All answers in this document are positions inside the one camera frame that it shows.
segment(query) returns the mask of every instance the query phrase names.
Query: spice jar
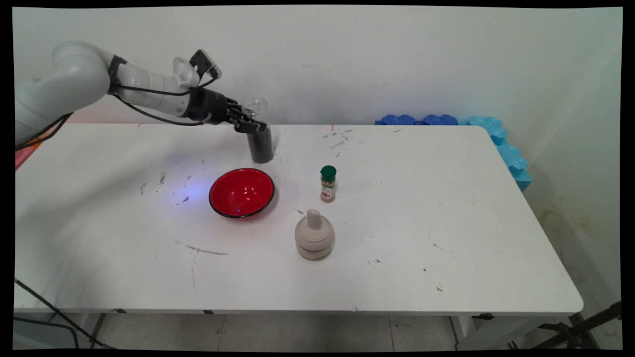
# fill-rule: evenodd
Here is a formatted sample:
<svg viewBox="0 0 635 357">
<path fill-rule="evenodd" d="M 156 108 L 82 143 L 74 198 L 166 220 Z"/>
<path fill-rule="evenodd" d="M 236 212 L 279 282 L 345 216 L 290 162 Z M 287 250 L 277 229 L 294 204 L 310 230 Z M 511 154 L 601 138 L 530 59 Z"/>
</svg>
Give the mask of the spice jar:
<svg viewBox="0 0 635 357">
<path fill-rule="evenodd" d="M 322 167 L 320 173 L 322 174 L 322 193 L 320 198 L 324 202 L 333 202 L 335 199 L 335 174 L 337 170 L 331 165 L 327 165 Z"/>
</svg>

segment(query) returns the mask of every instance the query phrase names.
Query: green cap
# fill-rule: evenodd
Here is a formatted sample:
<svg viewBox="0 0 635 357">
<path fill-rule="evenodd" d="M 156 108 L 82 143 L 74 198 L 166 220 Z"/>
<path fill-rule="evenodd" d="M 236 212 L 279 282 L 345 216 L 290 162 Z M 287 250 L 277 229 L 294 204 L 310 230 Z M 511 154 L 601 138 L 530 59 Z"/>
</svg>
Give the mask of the green cap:
<svg viewBox="0 0 635 357">
<path fill-rule="evenodd" d="M 322 174 L 322 179 L 324 181 L 333 182 L 335 181 L 335 174 L 337 173 L 337 170 L 331 165 L 326 165 L 322 167 L 320 173 Z"/>
</svg>

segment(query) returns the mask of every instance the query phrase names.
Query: black bowl rim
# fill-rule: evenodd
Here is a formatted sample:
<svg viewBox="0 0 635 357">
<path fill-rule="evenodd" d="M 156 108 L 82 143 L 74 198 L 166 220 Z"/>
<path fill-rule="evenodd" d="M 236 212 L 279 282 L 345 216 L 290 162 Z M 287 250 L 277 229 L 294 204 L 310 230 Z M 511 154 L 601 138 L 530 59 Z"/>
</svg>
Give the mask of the black bowl rim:
<svg viewBox="0 0 635 357">
<path fill-rule="evenodd" d="M 238 171 L 238 170 L 245 170 L 245 169 L 250 169 L 250 170 L 256 170 L 256 171 L 260 171 L 262 173 L 265 174 L 265 176 L 269 177 L 269 180 L 271 181 L 271 187 L 273 188 L 273 190 L 271 191 L 271 197 L 269 198 L 269 200 L 267 201 L 267 203 L 265 203 L 265 205 L 263 207 L 261 207 L 259 210 L 249 213 L 248 215 L 242 215 L 242 216 L 232 216 L 232 215 L 228 215 L 226 213 L 223 213 L 219 210 L 216 209 L 216 207 L 214 207 L 214 204 L 211 202 L 211 190 L 214 188 L 214 185 L 218 182 L 218 180 L 220 180 L 221 177 L 225 176 L 226 174 L 230 173 L 230 172 L 234 172 L 234 171 Z M 219 176 L 216 181 L 214 181 L 214 183 L 211 185 L 210 187 L 210 193 L 208 193 L 207 198 L 210 201 L 210 206 L 211 209 L 213 209 L 216 213 L 218 213 L 221 216 L 225 216 L 228 218 L 245 218 L 245 217 L 249 217 L 249 216 L 253 216 L 254 214 L 264 210 L 265 208 L 267 208 L 267 206 L 269 206 L 269 203 L 271 203 L 271 200 L 274 199 L 274 195 L 276 194 L 276 185 L 274 184 L 274 181 L 271 179 L 271 176 L 269 176 L 268 173 L 262 171 L 262 170 L 258 170 L 257 168 L 253 168 L 253 167 L 243 167 L 243 168 L 236 168 L 230 171 L 225 172 L 224 174 L 222 174 L 221 176 Z"/>
</svg>

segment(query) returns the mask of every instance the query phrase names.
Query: red bowl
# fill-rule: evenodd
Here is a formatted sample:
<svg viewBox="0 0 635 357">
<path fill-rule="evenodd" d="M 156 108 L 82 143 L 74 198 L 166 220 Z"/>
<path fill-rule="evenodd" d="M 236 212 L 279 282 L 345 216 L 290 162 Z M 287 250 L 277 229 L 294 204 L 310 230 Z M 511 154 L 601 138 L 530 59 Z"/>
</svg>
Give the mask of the red bowl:
<svg viewBox="0 0 635 357">
<path fill-rule="evenodd" d="M 225 173 L 210 189 L 210 205 L 219 215 L 243 218 L 254 215 L 274 197 L 274 181 L 254 168 L 239 168 Z"/>
</svg>

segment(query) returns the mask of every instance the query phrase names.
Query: table leg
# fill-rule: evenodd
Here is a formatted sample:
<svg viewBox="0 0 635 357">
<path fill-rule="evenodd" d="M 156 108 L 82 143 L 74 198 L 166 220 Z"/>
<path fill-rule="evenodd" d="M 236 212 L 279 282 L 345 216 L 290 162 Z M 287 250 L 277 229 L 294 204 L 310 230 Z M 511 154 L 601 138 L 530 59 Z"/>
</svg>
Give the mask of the table leg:
<svg viewBox="0 0 635 357">
<path fill-rule="evenodd" d="M 471 318 L 469 318 L 469 322 L 467 320 L 465 318 L 462 320 L 466 327 L 461 325 L 460 328 L 455 328 L 457 339 L 459 340 L 457 344 L 457 350 L 459 351 L 496 349 L 549 321 L 549 318 L 497 316 L 474 330 L 469 328 L 470 323 L 472 323 L 472 326 L 474 324 Z M 468 334 L 463 339 L 459 339 L 459 330 L 461 333 L 468 332 Z"/>
</svg>

